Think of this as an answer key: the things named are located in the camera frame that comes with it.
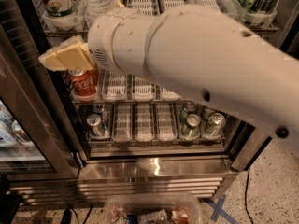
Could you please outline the yellow foam padded gripper finger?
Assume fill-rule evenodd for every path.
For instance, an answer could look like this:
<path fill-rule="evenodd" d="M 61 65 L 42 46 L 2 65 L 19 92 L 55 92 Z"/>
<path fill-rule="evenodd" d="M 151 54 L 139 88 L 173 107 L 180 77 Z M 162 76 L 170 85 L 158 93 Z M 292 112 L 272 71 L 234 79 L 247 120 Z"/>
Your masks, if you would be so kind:
<path fill-rule="evenodd" d="M 74 35 L 59 46 L 48 49 L 38 60 L 51 71 L 88 71 L 95 67 L 88 44 L 80 35 Z"/>

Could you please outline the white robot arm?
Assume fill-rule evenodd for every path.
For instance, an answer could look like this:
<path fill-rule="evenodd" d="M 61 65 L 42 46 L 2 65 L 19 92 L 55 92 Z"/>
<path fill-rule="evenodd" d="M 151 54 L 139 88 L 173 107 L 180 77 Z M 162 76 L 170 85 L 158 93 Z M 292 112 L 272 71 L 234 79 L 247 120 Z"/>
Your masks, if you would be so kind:
<path fill-rule="evenodd" d="M 158 16 L 117 7 L 82 39 L 38 60 L 51 71 L 100 67 L 146 79 L 266 132 L 299 153 L 299 61 L 210 7 L 171 7 Z"/>

